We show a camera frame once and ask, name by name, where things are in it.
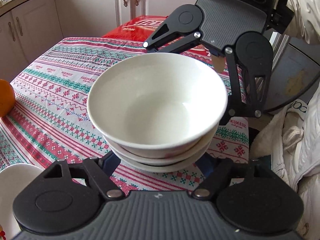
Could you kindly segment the white kitchen cabinets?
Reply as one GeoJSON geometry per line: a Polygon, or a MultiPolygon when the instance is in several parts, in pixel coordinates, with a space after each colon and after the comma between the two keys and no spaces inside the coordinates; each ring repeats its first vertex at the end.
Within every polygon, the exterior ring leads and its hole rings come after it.
{"type": "Polygon", "coordinates": [[[1,5],[1,78],[13,80],[65,37],[101,37],[141,15],[196,0],[10,0],[1,5]]]}

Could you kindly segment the patterned tablecloth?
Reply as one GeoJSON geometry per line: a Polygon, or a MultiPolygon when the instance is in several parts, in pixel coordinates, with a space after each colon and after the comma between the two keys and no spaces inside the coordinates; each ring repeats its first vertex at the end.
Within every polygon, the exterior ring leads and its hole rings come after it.
{"type": "MultiPolygon", "coordinates": [[[[38,57],[11,81],[16,103],[1,118],[1,170],[17,163],[47,168],[57,159],[78,163],[105,155],[108,145],[86,112],[87,94],[108,67],[142,53],[139,41],[69,37],[38,57]]],[[[220,126],[207,152],[235,163],[248,162],[248,120],[233,118],[220,126]]],[[[203,179],[195,164],[173,173],[150,173],[124,161],[111,176],[125,193],[193,191],[203,179]]]]}

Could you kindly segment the white fruit plate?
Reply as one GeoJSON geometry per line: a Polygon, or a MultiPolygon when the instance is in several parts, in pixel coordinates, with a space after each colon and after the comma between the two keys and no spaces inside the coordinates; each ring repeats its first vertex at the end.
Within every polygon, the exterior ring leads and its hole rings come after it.
{"type": "Polygon", "coordinates": [[[21,163],[1,171],[1,239],[13,239],[21,231],[12,211],[13,201],[43,170],[21,163]]]}

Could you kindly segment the red gift box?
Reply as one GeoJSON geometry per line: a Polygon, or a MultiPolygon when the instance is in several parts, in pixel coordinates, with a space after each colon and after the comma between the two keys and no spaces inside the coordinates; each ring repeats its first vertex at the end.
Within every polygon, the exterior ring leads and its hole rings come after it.
{"type": "MultiPolygon", "coordinates": [[[[143,43],[162,24],[166,16],[138,16],[106,33],[103,38],[143,43]]],[[[209,50],[198,45],[183,53],[213,66],[218,73],[227,73],[227,63],[223,57],[212,57],[209,50]]]]}

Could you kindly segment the orange without leaf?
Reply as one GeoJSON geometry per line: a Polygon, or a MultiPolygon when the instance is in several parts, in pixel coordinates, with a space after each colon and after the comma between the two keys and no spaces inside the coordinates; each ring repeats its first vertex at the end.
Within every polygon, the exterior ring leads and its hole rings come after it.
{"type": "Polygon", "coordinates": [[[0,79],[0,117],[6,116],[15,105],[15,92],[12,85],[0,79]]]}

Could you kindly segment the white floral bowl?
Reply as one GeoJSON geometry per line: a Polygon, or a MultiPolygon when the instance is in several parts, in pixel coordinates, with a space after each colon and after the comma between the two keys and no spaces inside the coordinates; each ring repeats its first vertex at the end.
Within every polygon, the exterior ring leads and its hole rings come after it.
{"type": "Polygon", "coordinates": [[[125,160],[129,160],[130,162],[137,162],[144,165],[149,166],[169,166],[175,163],[184,161],[195,154],[200,153],[200,151],[204,150],[205,147],[208,146],[217,131],[218,124],[207,134],[205,134],[195,145],[189,146],[181,146],[178,150],[165,150],[160,152],[149,151],[147,150],[145,153],[133,153],[125,148],[121,147],[119,144],[115,143],[112,140],[107,140],[108,146],[114,152],[114,154],[118,157],[122,157],[125,160]]]}
{"type": "Polygon", "coordinates": [[[87,113],[107,140],[133,153],[195,145],[221,120],[227,90],[207,64],[147,53],[108,68],[90,88],[87,113]]]}

